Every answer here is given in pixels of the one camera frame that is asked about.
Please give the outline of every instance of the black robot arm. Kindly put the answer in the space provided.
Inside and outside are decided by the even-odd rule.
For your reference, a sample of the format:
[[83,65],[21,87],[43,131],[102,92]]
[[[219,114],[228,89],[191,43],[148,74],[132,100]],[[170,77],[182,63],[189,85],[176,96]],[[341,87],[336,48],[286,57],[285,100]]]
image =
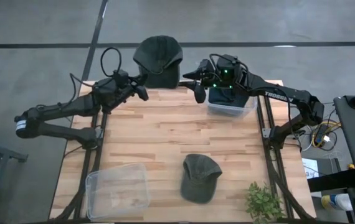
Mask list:
[[244,85],[237,85],[244,93],[250,96],[267,96],[276,100],[285,101],[289,104],[296,105],[300,111],[299,115],[290,118],[287,123],[282,126],[272,127],[269,134],[267,132],[264,133],[268,134],[268,140],[272,147],[281,149],[285,138],[292,132],[306,125],[318,125],[323,121],[324,104],[308,91],[272,84],[266,82],[258,75],[249,72],[246,75],[247,81],[244,81]]
[[[218,56],[217,64],[212,56]],[[275,126],[264,135],[268,135],[268,141],[272,147],[281,149],[285,138],[306,125],[314,126],[323,120],[324,105],[317,97],[305,90],[280,86],[266,82],[258,75],[249,72],[248,67],[240,62],[237,57],[231,55],[210,55],[211,60],[203,59],[197,70],[183,75],[191,79],[184,85],[191,84],[196,88],[230,88],[236,94],[247,96],[267,96],[276,100],[293,104],[299,109],[300,114],[290,118],[289,122],[282,126]]]
[[148,100],[144,82],[146,76],[129,77],[126,72],[120,70],[114,73],[112,78],[105,78],[96,82],[92,86],[92,91],[84,96],[68,103],[58,103],[52,106],[38,105],[16,116],[16,134],[20,138],[35,138],[37,136],[51,136],[78,141],[84,149],[97,147],[99,132],[95,127],[91,128],[66,128],[53,124],[49,121],[57,118],[64,118],[73,115],[95,116],[100,109],[105,114],[110,114],[111,110],[135,93],[142,100]]

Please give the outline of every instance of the cable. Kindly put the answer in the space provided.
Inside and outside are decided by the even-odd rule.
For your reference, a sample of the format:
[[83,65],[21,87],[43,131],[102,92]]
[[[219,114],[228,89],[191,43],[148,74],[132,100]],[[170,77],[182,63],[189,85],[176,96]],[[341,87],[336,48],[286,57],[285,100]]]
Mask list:
[[313,171],[315,171],[315,172],[318,173],[318,174],[328,176],[327,174],[324,174],[324,173],[322,173],[322,172],[316,171],[316,170],[314,170],[314,169],[312,169],[312,168],[310,168],[310,167],[308,167],[308,166],[303,165],[303,167],[308,168],[309,170],[313,170]]
[[332,133],[335,135],[334,144],[329,149],[325,149],[322,146],[320,146],[319,149],[324,150],[326,152],[332,151],[334,149],[335,145],[337,144],[338,137],[335,132],[332,132]]
[[72,152],[75,152],[76,150],[78,150],[78,149],[80,149],[80,148],[82,148],[82,146],[79,146],[79,147],[77,147],[77,148],[75,148],[75,149],[72,149],[71,151],[65,153],[64,156],[63,156],[63,158],[65,158],[68,154],[70,154],[70,153],[72,153]]
[[[306,125],[306,127],[308,127],[310,133],[313,131],[312,128],[309,125]],[[306,150],[310,149],[311,146],[312,146],[312,143],[310,142],[308,147],[306,147],[306,149],[303,149],[302,152],[305,152]]]
[[331,115],[333,115],[334,111],[336,111],[336,109],[332,110],[332,112],[328,116],[327,126],[328,126],[329,120],[331,119]]
[[[59,105],[59,108],[56,108],[55,110],[63,110],[64,108],[66,108],[68,105],[70,105],[72,103],[73,99],[77,95],[77,86],[76,86],[75,82],[73,81],[73,79],[74,78],[77,79],[77,77],[75,77],[74,75],[72,75],[72,73],[70,73],[70,78],[71,78],[71,82],[72,82],[72,86],[73,86],[73,95],[72,95],[71,99],[68,101],[68,103],[66,103],[63,106],[61,106],[61,103],[58,102],[57,104]],[[40,112],[40,107],[45,107],[45,106],[46,105],[36,105],[35,109]]]
[[[225,57],[225,56],[223,56],[223,55],[220,55],[220,54],[210,54],[210,55],[209,55],[209,59],[211,60],[211,63],[212,63],[212,65],[214,66],[215,71],[216,71],[217,73],[220,73],[220,71],[219,71],[219,69],[216,67],[216,63],[215,63],[214,59],[212,58],[213,56],[223,58],[223,59],[228,60],[228,61],[230,61],[230,62],[233,62],[233,61],[238,62],[240,65],[244,66],[245,71],[247,72],[247,74],[250,72],[250,70],[248,69],[248,66],[247,66],[246,64],[244,64],[243,62],[241,62],[240,60],[238,60],[238,59],[237,59],[237,60],[231,60],[231,59],[229,59],[229,58],[227,58],[227,57]],[[245,79],[246,79],[246,81],[247,81],[247,83],[248,83],[248,75],[245,76]]]
[[119,62],[118,62],[118,68],[116,69],[116,72],[118,73],[121,69],[121,65],[122,65],[122,54],[120,52],[120,50],[114,48],[114,47],[108,47],[106,48],[103,53],[102,56],[100,57],[100,66],[102,68],[103,74],[107,77],[112,77],[112,75],[107,74],[107,72],[105,72],[104,70],[104,66],[103,66],[103,57],[104,55],[109,51],[109,50],[115,50],[118,53],[118,58],[119,58]]
[[[102,134],[103,134],[103,129],[101,129],[99,136],[102,136]],[[78,150],[78,149],[80,149],[80,148],[82,148],[82,147],[83,147],[83,146],[79,146],[79,147],[77,147],[77,148],[75,148],[75,149],[72,149],[71,151],[69,151],[69,152],[67,152],[66,154],[64,154],[63,158],[65,158],[68,154],[70,154],[70,153],[72,153],[72,152],[75,152],[76,150]]]
[[332,127],[329,127],[329,128],[323,133],[322,139],[324,138],[324,136],[326,136],[326,135],[328,135],[329,133],[333,132],[333,131],[331,130],[333,127],[335,127],[335,126],[338,126],[338,128],[341,127],[341,123],[337,123],[336,121],[332,121],[332,120],[330,120],[330,119],[327,120],[327,121],[321,122],[319,125],[317,125],[317,127],[315,128],[315,130],[313,130],[313,132],[312,132],[311,143],[312,143],[313,147],[319,148],[319,147],[321,146],[321,143],[323,142],[323,141],[320,141],[318,145],[315,144],[315,137],[316,137],[316,133],[317,133],[316,130],[320,129],[320,126],[321,126],[322,124],[330,125],[330,123],[333,124],[333,125],[332,125]]

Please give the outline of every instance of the gray floor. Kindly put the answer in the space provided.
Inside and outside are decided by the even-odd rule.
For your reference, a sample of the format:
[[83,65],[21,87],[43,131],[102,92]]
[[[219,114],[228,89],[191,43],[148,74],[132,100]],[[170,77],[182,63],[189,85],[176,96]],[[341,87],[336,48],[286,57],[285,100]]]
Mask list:
[[[102,0],[0,0],[0,44],[90,43]],[[252,1],[110,0],[99,42],[140,42],[167,34],[181,42],[355,41],[355,0]],[[103,78],[97,49],[89,80]],[[122,68],[138,73],[134,49],[122,49]],[[310,91],[322,102],[355,94],[355,47],[185,48],[181,72],[210,53],[238,55],[265,79]],[[82,76],[88,49],[0,49],[0,145],[28,153],[26,164],[10,162],[0,190],[0,222],[47,219],[65,141],[19,139],[13,118],[36,104],[67,101],[68,74]],[[105,57],[106,70],[117,57]],[[326,114],[332,111],[326,107]],[[68,126],[66,119],[54,123]],[[341,167],[351,162],[342,133],[336,146]],[[308,158],[328,158],[317,149]],[[325,211],[318,209],[327,220]],[[342,214],[331,216],[342,221]]]

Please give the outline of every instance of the wood grain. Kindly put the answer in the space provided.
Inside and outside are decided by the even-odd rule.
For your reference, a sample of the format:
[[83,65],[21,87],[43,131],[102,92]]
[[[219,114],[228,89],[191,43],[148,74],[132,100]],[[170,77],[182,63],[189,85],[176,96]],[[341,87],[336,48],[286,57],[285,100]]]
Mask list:
[[[82,86],[80,95],[90,88]],[[146,166],[151,194],[143,213],[110,218],[110,222],[250,222],[244,193],[251,182],[268,183],[256,110],[244,118],[207,114],[191,91],[148,90],[149,100],[129,98],[109,116],[100,169],[141,162]],[[287,121],[287,105],[271,100],[276,124]],[[90,126],[91,118],[75,116],[73,128]],[[76,148],[67,144],[66,152]],[[180,195],[182,163],[188,154],[207,155],[223,171],[213,200],[206,205],[185,201]],[[56,217],[77,191],[84,151],[63,161],[50,217]],[[282,150],[288,187],[304,209],[315,217],[303,169],[295,146]]]

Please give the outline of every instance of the green plant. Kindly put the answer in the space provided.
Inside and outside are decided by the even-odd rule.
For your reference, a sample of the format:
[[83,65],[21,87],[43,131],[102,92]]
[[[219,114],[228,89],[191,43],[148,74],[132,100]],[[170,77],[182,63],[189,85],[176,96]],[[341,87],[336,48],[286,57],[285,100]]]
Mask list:
[[247,212],[251,215],[255,224],[267,223],[284,216],[283,210],[280,208],[282,201],[277,195],[272,195],[266,184],[261,188],[256,182],[252,183],[246,198]]

